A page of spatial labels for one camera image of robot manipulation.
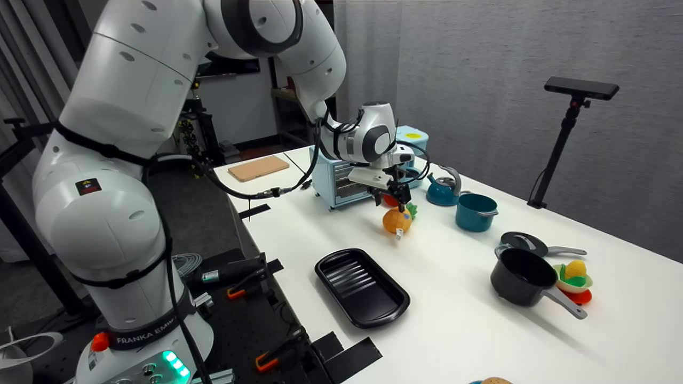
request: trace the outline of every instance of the pot handle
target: pot handle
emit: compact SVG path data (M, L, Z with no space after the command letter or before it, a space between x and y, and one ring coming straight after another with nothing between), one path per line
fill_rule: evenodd
M561 308L565 308L573 318L584 320L588 315L578 308L572 300L568 300L568 294L562 294L557 286L544 290L544 294L559 303Z
M498 258L505 250L509 250L509 244L498 244L498 245L492 250L495 258Z
M443 172L445 172L447 176L453 176L453 179L458 179L458 177L460 177L453 166L443 166Z
M578 248L548 248L548 256L583 258L586 252Z
M496 211L478 211L480 218L492 218Z

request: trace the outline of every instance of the pan handle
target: pan handle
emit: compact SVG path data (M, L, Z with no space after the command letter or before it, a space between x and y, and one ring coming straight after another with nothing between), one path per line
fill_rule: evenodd
M503 254L505 250L509 250L511 245L509 244L498 244L492 254L498 258L498 254Z
M583 258L583 256L586 256L586 252L578 250L578 248L548 248L548 256Z
M546 294L551 302L555 302L555 303L559 303L561 308L565 308L565 309L568 309L573 318L578 318L578 320L584 320L584 318L588 316L583 308L578 308L573 302L569 302L568 294L562 294L557 286L544 290L544 294Z

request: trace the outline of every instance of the small bowl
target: small bowl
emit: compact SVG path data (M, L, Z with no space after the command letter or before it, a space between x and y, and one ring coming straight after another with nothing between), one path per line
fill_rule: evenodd
M584 293L584 290L588 290L592 286L591 275L584 275L584 284L583 286L573 286L573 284L568 284L562 279L562 264L552 264L552 269L557 273L557 288L562 290L562 293L580 294L580 293Z

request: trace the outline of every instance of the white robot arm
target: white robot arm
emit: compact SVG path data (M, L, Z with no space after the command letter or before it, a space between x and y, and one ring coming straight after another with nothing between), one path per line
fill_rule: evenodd
M209 52L275 55L305 115L321 119L323 149L365 165L358 181L383 188L382 168L399 163L387 104L362 108L354 124L328 115L345 61L314 0L111 0L33 173L38 230L108 325L111 344L85 346L74 384L143 383L149 369L185 383L211 353L212 332L163 264L168 238L141 184Z

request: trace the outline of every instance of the cable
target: cable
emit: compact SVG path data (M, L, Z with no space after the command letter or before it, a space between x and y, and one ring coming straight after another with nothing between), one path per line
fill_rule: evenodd
M307 172L298 177L298 181L296 181L295 186L290 186L290 188L270 188L270 191L261 191L261 193L256 193L256 195L242 195L242 193L238 193L238 191L232 191L232 188L224 186L224 184L215 177L215 173L212 173L211 168L203 168L203 176L204 176L217 191L222 191L222 193L226 193L226 195L231 195L231 196L237 196L237 199L242 199L242 200L272 199L272 196L281 196L281 195L287 195L287 193L292 193L292 191L298 191L298 188L307 181L307 177L308 177L308 176L314 173L314 168L315 168L318 152L320 152L320 139L318 139L315 146L314 146L312 165L308 165Z
M193 337L190 336L187 326L185 326L185 320L178 316L178 309L177 309L177 303L175 303L175 283L172 283L172 264L170 264L170 256L165 258L165 278L168 278L168 290L170 290L170 305L172 305L172 315L175 315L175 320L178 323L178 332L183 333L185 337L185 344L190 348L190 355L192 355L192 362L193 362L193 368L195 368L195 374L200 379L203 384L211 384L209 380L209 374L204 372L204 363L199 355L199 348L195 348L195 342Z
M399 146L408 146L408 148L411 148L411 149L417 149L422 156L425 156L425 166L422 166L422 172L415 176L415 177L411 177L408 184L411 184L411 181L415 181L415 179L425 179L427 176L428 176L428 168L430 168L430 159L428 159L428 155L427 155L427 149L422 149L422 148L417 148L415 144L410 144L410 141L396 141Z

